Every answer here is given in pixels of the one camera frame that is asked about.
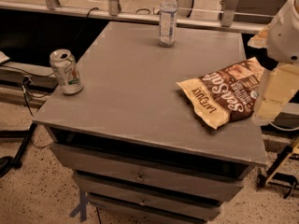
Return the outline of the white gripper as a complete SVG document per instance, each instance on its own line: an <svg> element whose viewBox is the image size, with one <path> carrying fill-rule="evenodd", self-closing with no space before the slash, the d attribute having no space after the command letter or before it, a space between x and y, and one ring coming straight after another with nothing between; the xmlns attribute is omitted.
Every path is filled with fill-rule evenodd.
<svg viewBox="0 0 299 224"><path fill-rule="evenodd" d="M287 0L277 15L253 36L248 46L266 49L280 62L273 71L265 70L258 89L254 124L265 126L275 120L283 107L299 91L299 0Z"/></svg>

